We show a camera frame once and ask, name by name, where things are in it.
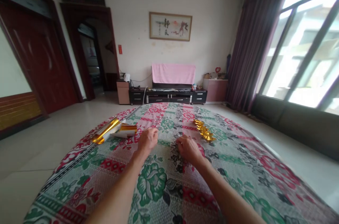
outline tiled floor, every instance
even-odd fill
[[[40,188],[71,147],[100,122],[128,108],[117,104],[116,94],[101,94],[0,141],[0,223],[22,223]],[[339,212],[339,163],[223,105],[204,108],[234,120],[265,142]]]

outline pink towel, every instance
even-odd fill
[[[195,79],[195,65],[153,63],[152,78],[154,83],[192,85]]]

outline window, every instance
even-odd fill
[[[339,77],[338,5],[339,0],[285,0],[258,94],[312,108],[324,103]],[[339,97],[322,109],[339,114]]]

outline black tv cabinet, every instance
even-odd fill
[[[153,91],[147,90],[144,93],[145,88],[134,89],[130,88],[129,97],[130,104],[141,105],[157,102],[178,102],[186,104],[202,104],[206,103],[207,91],[204,89],[199,89],[196,91],[178,89],[178,91]]]
[[[182,90],[179,91],[146,91],[145,103],[157,102],[179,102],[186,104],[200,103],[205,104],[207,91],[201,90]]]

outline curtain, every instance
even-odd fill
[[[226,102],[250,113],[256,85],[285,0],[244,0],[228,72]]]

